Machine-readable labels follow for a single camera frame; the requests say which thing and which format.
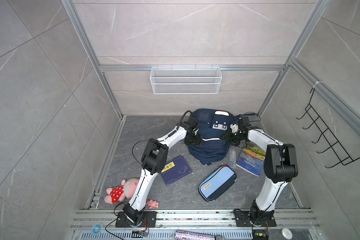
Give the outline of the navy blue student backpack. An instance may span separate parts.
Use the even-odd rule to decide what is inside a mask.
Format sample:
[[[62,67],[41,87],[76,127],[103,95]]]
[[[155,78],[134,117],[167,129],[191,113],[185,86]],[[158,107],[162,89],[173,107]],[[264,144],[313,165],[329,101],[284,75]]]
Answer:
[[[259,115],[254,112],[246,112],[241,115],[213,109],[198,109],[191,113],[199,124],[198,133],[202,136],[201,145],[188,146],[190,154],[199,160],[203,165],[221,161],[225,158],[230,145],[227,141],[221,140],[221,136],[230,129],[231,124],[237,123],[239,117]]]

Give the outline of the Animal Farm paperback book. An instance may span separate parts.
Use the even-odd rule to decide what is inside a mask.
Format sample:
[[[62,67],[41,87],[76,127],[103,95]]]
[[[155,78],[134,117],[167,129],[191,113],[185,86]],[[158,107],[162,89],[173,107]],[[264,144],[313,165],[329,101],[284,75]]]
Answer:
[[[237,160],[237,166],[248,173],[259,176],[263,170],[266,152],[252,142],[246,142]]]

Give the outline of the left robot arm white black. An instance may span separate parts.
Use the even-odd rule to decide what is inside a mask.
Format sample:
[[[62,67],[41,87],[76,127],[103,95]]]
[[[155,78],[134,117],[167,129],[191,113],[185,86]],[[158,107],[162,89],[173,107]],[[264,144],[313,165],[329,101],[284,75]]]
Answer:
[[[193,117],[186,121],[181,120],[166,135],[158,139],[147,140],[146,148],[141,157],[141,176],[137,188],[123,207],[123,212],[130,222],[130,225],[137,227],[143,220],[143,212],[146,207],[147,197],[154,183],[155,178],[164,169],[169,150],[179,141],[184,141],[187,145],[200,145],[201,135],[198,133],[199,124]]]

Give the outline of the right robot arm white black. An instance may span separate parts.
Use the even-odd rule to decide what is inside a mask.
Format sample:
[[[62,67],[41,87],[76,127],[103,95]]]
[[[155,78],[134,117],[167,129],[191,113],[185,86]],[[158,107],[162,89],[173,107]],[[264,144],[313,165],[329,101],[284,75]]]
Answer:
[[[222,136],[232,145],[249,141],[265,151],[265,183],[261,193],[253,201],[249,213],[252,225],[261,227],[274,219],[275,205],[283,189],[298,175],[296,149],[292,144],[284,144],[263,130],[251,126],[247,116],[238,117]]]

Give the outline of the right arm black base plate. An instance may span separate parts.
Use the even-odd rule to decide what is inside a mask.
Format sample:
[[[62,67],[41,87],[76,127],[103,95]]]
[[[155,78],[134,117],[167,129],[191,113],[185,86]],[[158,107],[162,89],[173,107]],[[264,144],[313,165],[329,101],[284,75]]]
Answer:
[[[276,227],[275,211],[233,210],[237,227]]]

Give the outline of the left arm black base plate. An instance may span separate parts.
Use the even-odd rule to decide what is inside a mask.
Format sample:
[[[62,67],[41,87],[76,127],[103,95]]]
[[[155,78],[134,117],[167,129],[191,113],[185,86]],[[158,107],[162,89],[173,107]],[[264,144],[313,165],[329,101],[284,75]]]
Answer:
[[[148,225],[148,228],[153,228],[156,225],[157,221],[157,212],[153,211],[143,211],[138,213],[137,217],[135,218],[135,222],[131,221],[126,213],[118,212],[118,216],[116,217],[116,228],[144,228]]]

